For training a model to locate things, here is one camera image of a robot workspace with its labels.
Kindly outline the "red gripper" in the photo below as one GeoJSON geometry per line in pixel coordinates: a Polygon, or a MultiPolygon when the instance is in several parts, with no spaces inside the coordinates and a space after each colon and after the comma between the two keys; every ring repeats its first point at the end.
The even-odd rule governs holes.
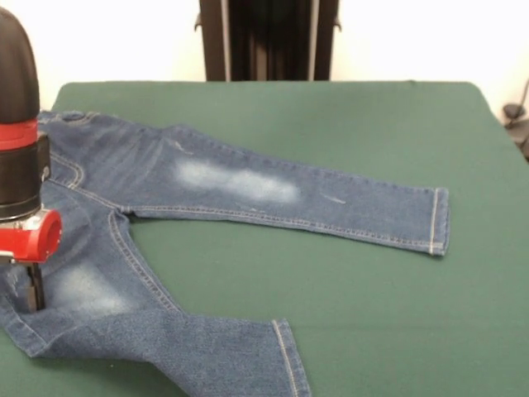
{"type": "Polygon", "coordinates": [[[31,311],[45,308],[39,264],[57,252],[61,235],[60,214],[53,209],[41,209],[26,218],[1,222],[1,264],[29,265],[26,273],[30,278],[28,304],[31,311]]]}

